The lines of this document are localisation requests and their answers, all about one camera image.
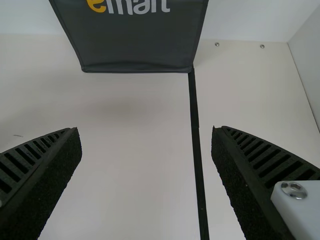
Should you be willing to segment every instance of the yellow letter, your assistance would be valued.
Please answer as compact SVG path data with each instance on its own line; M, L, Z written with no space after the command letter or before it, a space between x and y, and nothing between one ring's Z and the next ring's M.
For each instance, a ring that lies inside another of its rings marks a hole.
M99 8L95 7L95 4L102 4L105 0L86 0L86 1L89 7L97 13L104 13L107 9L106 6L100 6Z

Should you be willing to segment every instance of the black sponge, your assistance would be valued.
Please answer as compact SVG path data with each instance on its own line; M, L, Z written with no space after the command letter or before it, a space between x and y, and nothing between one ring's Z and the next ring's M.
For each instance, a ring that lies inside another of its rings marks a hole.
M82 157L76 128L0 154L0 239L35 240Z
M213 127L211 155L248 240L294 240L271 202L280 181L320 180L320 169L268 141Z

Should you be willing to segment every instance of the metal screw head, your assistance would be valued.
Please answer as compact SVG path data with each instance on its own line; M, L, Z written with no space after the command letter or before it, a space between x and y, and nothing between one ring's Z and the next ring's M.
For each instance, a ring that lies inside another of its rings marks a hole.
M285 181L281 184L282 191L294 199L305 199L308 196L307 190L299 183L294 181Z

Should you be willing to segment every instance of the dark gray fabric banner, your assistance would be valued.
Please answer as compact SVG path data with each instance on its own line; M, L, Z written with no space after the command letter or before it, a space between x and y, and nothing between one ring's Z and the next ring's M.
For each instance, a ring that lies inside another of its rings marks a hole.
M49 0L86 73L188 73L208 0Z

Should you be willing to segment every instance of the emart logo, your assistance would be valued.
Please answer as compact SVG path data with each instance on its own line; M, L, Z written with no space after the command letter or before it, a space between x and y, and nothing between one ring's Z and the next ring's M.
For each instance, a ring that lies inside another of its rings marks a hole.
M114 14L114 6L112 0L86 0L89 7L97 12L104 13L107 9L109 14ZM125 2L127 14L146 14L150 11L152 13L157 12L157 0L115 0L117 13L120 15L124 14L123 2ZM170 8L167 8L167 0L161 0L161 10L164 13L169 13Z

